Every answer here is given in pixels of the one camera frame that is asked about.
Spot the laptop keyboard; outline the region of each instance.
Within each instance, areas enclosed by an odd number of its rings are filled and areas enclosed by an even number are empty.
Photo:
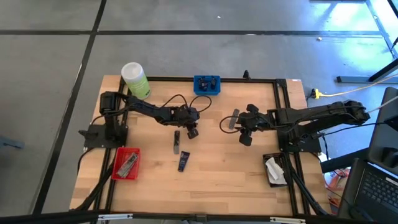
[[[398,212],[398,186],[365,169],[359,193]]]

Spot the yellow cable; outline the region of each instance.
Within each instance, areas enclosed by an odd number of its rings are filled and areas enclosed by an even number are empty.
[[[398,75],[398,73],[395,74],[395,75],[392,75],[392,76],[390,76],[390,77],[388,77],[388,78],[385,78],[385,79],[383,79],[383,80],[380,80],[380,81],[378,81],[378,82],[372,83],[372,84],[370,84],[370,85],[368,85],[368,86],[364,86],[364,87],[357,88],[357,89],[354,89],[354,90],[345,91],[345,92],[342,92],[342,93],[335,93],[335,94],[327,95],[327,94],[323,94],[323,93],[319,92],[319,91],[316,89],[315,91],[317,92],[317,96],[318,96],[318,97],[315,97],[315,99],[319,99],[319,96],[325,96],[325,97],[340,96],[340,95],[343,95],[343,94],[346,94],[346,93],[352,93],[352,92],[354,92],[354,91],[363,90],[363,89],[365,89],[365,88],[369,88],[370,86],[374,86],[374,85],[376,85],[376,84],[379,84],[379,83],[381,83],[381,82],[384,82],[384,81],[386,81],[386,80],[389,80],[390,78],[395,77],[395,76],[397,76],[397,75]]]

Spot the white paper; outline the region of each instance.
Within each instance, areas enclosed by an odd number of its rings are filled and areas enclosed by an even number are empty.
[[[284,170],[280,168],[273,157],[267,160],[266,166],[269,182],[272,184],[287,184],[284,177]]]

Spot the metal leg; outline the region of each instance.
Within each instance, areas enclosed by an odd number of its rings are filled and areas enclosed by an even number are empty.
[[[376,72],[371,77],[347,77],[347,76],[339,76],[337,77],[338,83],[374,83],[377,82],[384,77],[388,76],[392,72],[398,69],[398,59],[395,59],[393,62],[382,68],[380,71]],[[391,78],[386,80],[383,83],[393,83],[398,84],[398,78]]]
[[[321,162],[322,172],[331,172],[333,170],[342,169],[352,165],[355,158],[366,160],[368,157],[368,148],[361,149],[350,154],[340,156],[329,161]]]
[[[0,136],[0,148],[2,148],[3,146],[11,146],[11,147],[15,147],[17,149],[23,149],[24,145],[25,144],[21,141],[15,141],[15,140]]]

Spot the blue tray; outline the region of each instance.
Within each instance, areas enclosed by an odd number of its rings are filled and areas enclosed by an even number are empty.
[[[199,79],[201,79],[203,77],[205,78],[205,82],[209,83],[206,91],[199,89]],[[210,88],[211,77],[215,77],[217,80],[216,88],[214,90],[212,90]],[[202,96],[202,95],[216,96],[216,95],[218,95],[218,93],[221,91],[220,76],[219,75],[195,75],[193,77],[193,91],[198,96]]]

